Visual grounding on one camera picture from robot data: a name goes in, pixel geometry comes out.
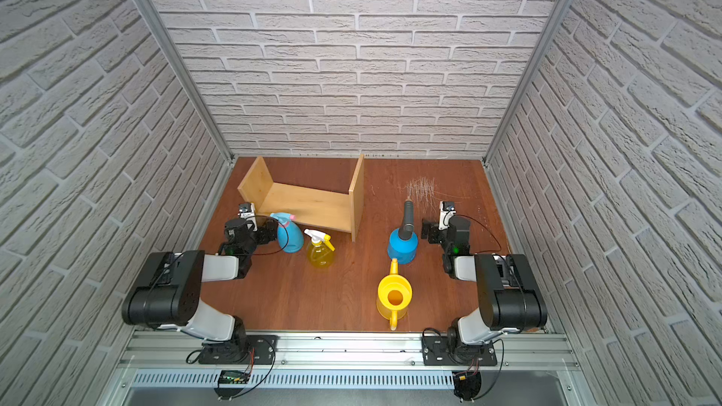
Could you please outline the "light blue pink spray bottle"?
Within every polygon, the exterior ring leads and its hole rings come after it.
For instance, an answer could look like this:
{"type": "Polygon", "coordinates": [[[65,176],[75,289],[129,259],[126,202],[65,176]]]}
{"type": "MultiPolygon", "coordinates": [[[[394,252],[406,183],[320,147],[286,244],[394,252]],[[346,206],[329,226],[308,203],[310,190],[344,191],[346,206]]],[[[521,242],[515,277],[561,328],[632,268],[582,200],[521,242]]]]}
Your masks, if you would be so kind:
{"type": "Polygon", "coordinates": [[[287,212],[275,212],[270,217],[278,224],[276,240],[280,250],[288,254],[299,252],[304,245],[304,234],[294,223],[295,216],[287,212]]]}

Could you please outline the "blue grey pressure sprayer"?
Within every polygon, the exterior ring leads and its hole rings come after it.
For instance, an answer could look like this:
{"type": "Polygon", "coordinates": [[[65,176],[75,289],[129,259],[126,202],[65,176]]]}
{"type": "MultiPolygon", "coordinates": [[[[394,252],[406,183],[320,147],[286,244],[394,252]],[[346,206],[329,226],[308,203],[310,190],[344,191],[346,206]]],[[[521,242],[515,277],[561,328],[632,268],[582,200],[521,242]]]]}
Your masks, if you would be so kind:
{"type": "Polygon", "coordinates": [[[415,233],[414,203],[411,199],[404,202],[402,223],[394,229],[388,239],[387,255],[396,259],[400,265],[411,263],[416,257],[419,237],[415,233]]]}

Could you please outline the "yellow spray bottle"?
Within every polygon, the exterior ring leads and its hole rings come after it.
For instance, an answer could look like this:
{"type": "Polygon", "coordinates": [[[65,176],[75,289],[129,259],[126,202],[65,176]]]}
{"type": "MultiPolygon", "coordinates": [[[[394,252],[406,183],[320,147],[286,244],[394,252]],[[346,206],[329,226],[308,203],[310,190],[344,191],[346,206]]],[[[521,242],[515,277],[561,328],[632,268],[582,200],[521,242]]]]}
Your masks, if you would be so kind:
{"type": "Polygon", "coordinates": [[[330,267],[335,260],[335,248],[331,244],[331,237],[314,229],[306,229],[304,233],[310,237],[308,262],[317,268],[330,267]]]}

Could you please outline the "wooden shelf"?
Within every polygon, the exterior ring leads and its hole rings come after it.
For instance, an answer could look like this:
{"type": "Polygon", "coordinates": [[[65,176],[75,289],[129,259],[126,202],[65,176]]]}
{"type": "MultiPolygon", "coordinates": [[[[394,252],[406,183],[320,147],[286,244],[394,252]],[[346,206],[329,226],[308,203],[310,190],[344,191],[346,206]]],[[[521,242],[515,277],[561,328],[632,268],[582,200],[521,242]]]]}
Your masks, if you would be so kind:
{"type": "Polygon", "coordinates": [[[263,215],[287,212],[299,224],[346,232],[356,240],[364,209],[364,156],[355,164],[346,194],[275,182],[259,156],[246,172],[238,191],[263,215]]]}

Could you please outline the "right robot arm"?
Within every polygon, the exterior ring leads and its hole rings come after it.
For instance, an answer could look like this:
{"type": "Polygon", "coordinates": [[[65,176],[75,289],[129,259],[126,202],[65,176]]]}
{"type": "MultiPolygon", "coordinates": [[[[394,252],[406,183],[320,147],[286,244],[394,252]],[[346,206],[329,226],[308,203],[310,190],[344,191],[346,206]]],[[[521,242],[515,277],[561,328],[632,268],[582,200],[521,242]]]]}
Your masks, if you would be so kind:
{"type": "Polygon", "coordinates": [[[477,287],[476,309],[453,321],[445,334],[422,339],[431,364],[481,363],[503,335],[546,325],[545,300],[526,256],[472,252],[470,221],[457,214],[439,223],[424,219],[421,238],[441,246],[449,277],[477,287]]]}

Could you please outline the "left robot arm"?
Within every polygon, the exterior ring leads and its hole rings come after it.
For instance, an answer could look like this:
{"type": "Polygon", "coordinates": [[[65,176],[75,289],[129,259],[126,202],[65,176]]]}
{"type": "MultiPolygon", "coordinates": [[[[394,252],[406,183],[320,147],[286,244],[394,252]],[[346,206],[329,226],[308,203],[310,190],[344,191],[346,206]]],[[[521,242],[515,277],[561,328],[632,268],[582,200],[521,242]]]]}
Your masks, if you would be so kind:
{"type": "Polygon", "coordinates": [[[186,358],[190,365],[272,366],[276,339],[248,336],[243,320],[201,300],[204,284],[247,276],[260,245],[278,237],[278,220],[264,216],[235,218],[224,228],[226,237],[216,254],[202,250],[150,254],[121,307],[122,321],[152,330],[170,330],[197,338],[201,348],[186,358]]]}

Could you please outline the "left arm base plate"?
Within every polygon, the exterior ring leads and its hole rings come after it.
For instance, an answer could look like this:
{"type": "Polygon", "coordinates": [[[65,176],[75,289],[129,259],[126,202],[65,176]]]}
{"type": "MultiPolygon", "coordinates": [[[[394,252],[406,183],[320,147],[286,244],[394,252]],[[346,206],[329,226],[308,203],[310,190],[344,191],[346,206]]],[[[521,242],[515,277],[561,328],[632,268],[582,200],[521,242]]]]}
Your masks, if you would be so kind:
{"type": "Polygon", "coordinates": [[[270,366],[276,360],[277,335],[235,336],[220,343],[203,343],[197,362],[201,365],[270,366]]]}

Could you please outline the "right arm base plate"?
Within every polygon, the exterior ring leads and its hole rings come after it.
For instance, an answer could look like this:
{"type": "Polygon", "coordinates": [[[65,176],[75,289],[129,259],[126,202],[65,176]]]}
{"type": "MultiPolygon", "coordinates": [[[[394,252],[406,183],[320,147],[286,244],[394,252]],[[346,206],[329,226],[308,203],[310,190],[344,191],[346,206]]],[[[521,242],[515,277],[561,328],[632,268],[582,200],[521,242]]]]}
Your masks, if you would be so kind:
{"type": "Polygon", "coordinates": [[[495,367],[498,364],[492,345],[466,345],[446,335],[424,334],[421,337],[422,357],[425,366],[479,366],[495,367]]]}

